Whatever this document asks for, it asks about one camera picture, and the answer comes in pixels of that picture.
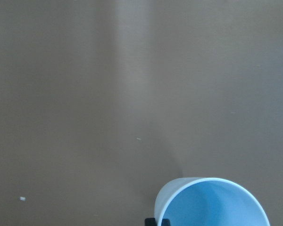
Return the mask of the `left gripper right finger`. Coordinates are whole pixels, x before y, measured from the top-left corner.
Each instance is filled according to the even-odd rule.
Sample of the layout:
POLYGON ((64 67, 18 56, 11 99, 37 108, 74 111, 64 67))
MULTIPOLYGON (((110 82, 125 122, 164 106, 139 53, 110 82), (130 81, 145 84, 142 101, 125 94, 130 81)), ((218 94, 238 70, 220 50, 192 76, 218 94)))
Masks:
POLYGON ((170 226, 170 220, 167 218, 162 219, 162 226, 170 226))

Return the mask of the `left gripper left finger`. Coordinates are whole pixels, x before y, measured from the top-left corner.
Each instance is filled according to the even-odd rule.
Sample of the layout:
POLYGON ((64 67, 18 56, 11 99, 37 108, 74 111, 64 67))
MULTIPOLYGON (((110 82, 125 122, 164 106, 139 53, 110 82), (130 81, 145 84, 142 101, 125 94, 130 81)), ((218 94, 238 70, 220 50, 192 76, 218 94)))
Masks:
POLYGON ((155 218, 146 218, 145 219, 145 226, 156 226, 155 218))

